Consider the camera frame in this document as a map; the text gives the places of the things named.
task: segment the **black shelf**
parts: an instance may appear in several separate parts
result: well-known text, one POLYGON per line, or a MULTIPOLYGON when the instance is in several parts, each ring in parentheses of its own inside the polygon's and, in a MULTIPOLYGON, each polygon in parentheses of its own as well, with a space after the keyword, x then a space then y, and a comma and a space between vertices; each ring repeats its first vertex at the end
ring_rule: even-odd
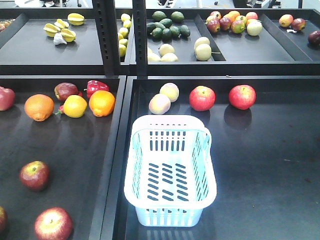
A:
POLYGON ((316 239, 319 80, 320 76, 129 76, 110 179, 114 191, 104 213, 104 221, 115 222, 102 229, 102 239, 316 239), (190 228, 142 226, 124 196, 131 126, 138 117, 151 114, 150 99, 168 82, 179 87, 180 96, 165 114, 195 116, 212 134, 217 197, 190 228), (239 84, 257 92, 256 103, 245 111, 228 101, 229 90, 239 84), (196 112, 189 105, 189 93, 198 85, 216 93, 209 111, 196 112))

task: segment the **yellow fruit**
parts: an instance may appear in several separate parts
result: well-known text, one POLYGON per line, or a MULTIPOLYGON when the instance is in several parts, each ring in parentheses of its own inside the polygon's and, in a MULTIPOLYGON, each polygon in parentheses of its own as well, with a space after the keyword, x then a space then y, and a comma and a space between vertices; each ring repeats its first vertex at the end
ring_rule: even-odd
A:
POLYGON ((131 16, 129 14, 123 13, 121 15, 121 21, 124 22, 125 20, 131 20, 131 16))
POLYGON ((63 112, 70 118, 80 118, 85 114, 87 101, 79 95, 70 95, 63 104, 63 112))
POLYGON ((119 44, 128 46, 128 41, 129 41, 129 40, 128 40, 128 39, 125 39, 125 38, 124 38, 124 39, 120 39, 120 40, 119 40, 119 44))
POLYGON ((108 116, 115 109, 116 98, 104 90, 95 91, 89 100, 89 107, 96 117, 108 116))
POLYGON ((128 30, 128 28, 121 27, 119 29, 119 33, 123 36, 124 39, 126 39, 128 37, 129 30, 128 30))
POLYGON ((124 39, 124 36, 122 36, 122 34, 118 32, 118 40, 120 41, 121 39, 124 39))
POLYGON ((60 29, 65 29, 69 27, 69 23, 66 21, 63 21, 62 19, 58 18, 56 22, 54 23, 55 26, 57 26, 60 29))
POLYGON ((79 13, 70 13, 67 19, 69 23, 75 26, 82 25, 85 22, 85 17, 79 13))
POLYGON ((67 29, 67 28, 61 29, 61 35, 62 35, 63 39, 68 43, 70 43, 76 39, 76 33, 74 31, 67 29))
POLYGON ((52 23, 47 23, 43 30, 45 30, 46 34, 49 37, 54 37, 56 33, 59 33, 61 31, 61 29, 55 25, 53 25, 52 23))
POLYGON ((123 22, 123 27, 124 27, 124 28, 127 28, 127 29, 130 29, 130 27, 131 27, 131 20, 125 20, 125 21, 123 22))

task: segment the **orange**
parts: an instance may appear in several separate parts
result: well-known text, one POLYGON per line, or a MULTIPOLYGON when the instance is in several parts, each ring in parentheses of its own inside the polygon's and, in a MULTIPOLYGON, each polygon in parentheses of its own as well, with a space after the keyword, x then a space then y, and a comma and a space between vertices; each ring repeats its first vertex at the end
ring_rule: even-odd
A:
POLYGON ((25 113, 37 122, 49 118, 55 109, 53 99, 44 94, 35 94, 29 97, 24 103, 25 113))
POLYGON ((70 95, 63 104, 63 112, 70 118, 80 118, 85 114, 87 101, 79 95, 70 95))
POLYGON ((240 12, 235 11, 235 10, 230 11, 228 14, 230 14, 230 15, 234 16, 234 18, 236 18, 236 17, 240 16, 240 12))
POLYGON ((95 91, 89 100, 89 107, 96 117, 108 116, 115 108, 115 96, 105 90, 95 91))

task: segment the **apple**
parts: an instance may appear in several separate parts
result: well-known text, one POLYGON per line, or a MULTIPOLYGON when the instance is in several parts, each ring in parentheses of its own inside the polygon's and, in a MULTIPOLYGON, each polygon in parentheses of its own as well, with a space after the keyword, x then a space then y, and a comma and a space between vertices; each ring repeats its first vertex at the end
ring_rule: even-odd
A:
POLYGON ((14 105, 15 92, 10 88, 0 86, 0 111, 6 111, 14 105))
POLYGON ((19 173, 19 178, 27 188, 39 192, 49 181, 50 169, 43 161, 32 161, 24 165, 19 173))
POLYGON ((34 222, 38 240, 67 240, 73 231, 73 221, 62 207, 51 207, 40 213, 34 222))
POLYGON ((287 28, 293 22, 294 17, 291 14, 284 14, 279 18, 279 24, 281 27, 287 28))
POLYGON ((219 32, 220 31, 219 20, 213 19, 213 20, 209 21, 208 24, 206 25, 206 27, 208 28, 209 32, 212 34, 219 32))
POLYGON ((220 29, 222 31, 227 31, 228 29, 230 29, 232 21, 229 17, 224 16, 220 18, 219 23, 220 23, 220 29))
POLYGON ((235 108, 246 110, 255 103, 256 91, 250 85, 237 85, 229 92, 229 101, 235 108))
POLYGON ((254 11, 250 11, 245 15, 246 20, 249 19, 258 19, 258 14, 254 11))
POLYGON ((302 31, 306 27, 306 20, 303 18, 296 18, 291 23, 291 28, 297 32, 302 31))
POLYGON ((194 50, 194 54, 199 61, 208 61, 211 58, 212 49, 209 44, 203 43, 197 46, 194 50))
POLYGON ((239 15, 235 18, 235 20, 242 20, 244 22, 244 25, 246 25, 247 23, 247 18, 246 16, 243 16, 243 15, 239 15))
POLYGON ((320 44, 320 30, 313 31, 308 36, 308 42, 312 45, 320 44))
POLYGON ((218 20, 221 19, 221 13, 219 11, 212 11, 210 16, 215 16, 218 20))
POLYGON ((54 87, 54 94, 58 100, 64 102, 70 95, 78 95, 79 90, 73 83, 62 82, 54 87))
POLYGON ((246 31, 250 36, 258 36, 262 31, 262 23, 260 21, 253 21, 246 27, 246 31))
POLYGON ((232 24, 231 24, 231 31, 234 34, 240 34, 245 30, 245 23, 242 20, 235 20, 232 24))
POLYGON ((153 96, 149 102, 149 110, 156 115, 165 114, 171 106, 170 98, 162 93, 153 96))
POLYGON ((166 95, 170 99, 170 102, 173 103, 179 97, 179 88, 174 83, 167 82, 160 88, 159 93, 166 95))
POLYGON ((207 86, 197 86, 189 95, 190 106, 198 112, 209 110, 214 106, 215 101, 215 92, 207 86))
POLYGON ((5 230, 7 226, 8 215, 6 210, 0 206, 0 233, 5 230))

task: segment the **tray compartment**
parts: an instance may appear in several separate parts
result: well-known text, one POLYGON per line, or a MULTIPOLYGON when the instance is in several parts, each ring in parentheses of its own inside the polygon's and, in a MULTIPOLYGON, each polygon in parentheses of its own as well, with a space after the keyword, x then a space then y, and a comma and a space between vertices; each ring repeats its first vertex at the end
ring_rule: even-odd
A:
POLYGON ((320 61, 320 47, 312 46, 308 42, 309 34, 313 31, 320 29, 319 14, 315 10, 313 10, 310 11, 309 14, 304 14, 303 12, 293 12, 292 16, 294 19, 303 18, 304 20, 306 20, 305 29, 297 33, 287 32, 287 29, 290 28, 281 27, 279 25, 279 18, 281 17, 281 15, 279 16, 279 14, 269 14, 268 17, 272 22, 272 25, 270 24, 269 28, 271 31, 274 32, 273 36, 276 39, 278 39, 277 36, 283 35, 285 37, 285 40, 281 43, 283 47, 294 49, 293 47, 290 47, 294 45, 296 48, 299 49, 299 51, 303 52, 311 61, 320 61))
POLYGON ((72 217, 70 240, 87 240, 89 235, 100 239, 96 228, 102 217, 97 212, 105 207, 125 81, 124 76, 97 75, 0 79, 1 86, 16 92, 14 106, 0 114, 0 204, 8 213, 1 239, 35 239, 36 217, 54 206, 65 208, 72 217), (89 106, 81 118, 62 114, 35 122, 25 114, 24 103, 31 95, 52 97, 57 112, 60 102, 53 93, 57 84, 71 82, 83 90, 91 79, 107 83, 116 96, 111 115, 95 117, 89 106), (52 173, 48 188, 41 192, 31 192, 19 180, 21 167, 34 160, 46 162, 52 173))
POLYGON ((119 206, 116 213, 106 210, 101 236, 107 239, 114 234, 118 240, 316 238, 319 80, 320 76, 128 77, 115 171, 110 180, 111 186, 119 188, 119 194, 113 195, 119 206), (123 196, 131 125, 138 117, 150 114, 150 99, 168 82, 178 85, 180 96, 166 114, 195 116, 212 134, 210 154, 218 194, 203 210, 198 225, 188 230, 142 226, 135 208, 123 196), (239 84, 252 85, 257 91, 256 103, 246 111, 229 105, 229 90, 239 84), (198 85, 216 92, 216 103, 210 111, 196 112, 189 105, 189 93, 198 85), (107 224, 113 214, 114 226, 107 224))

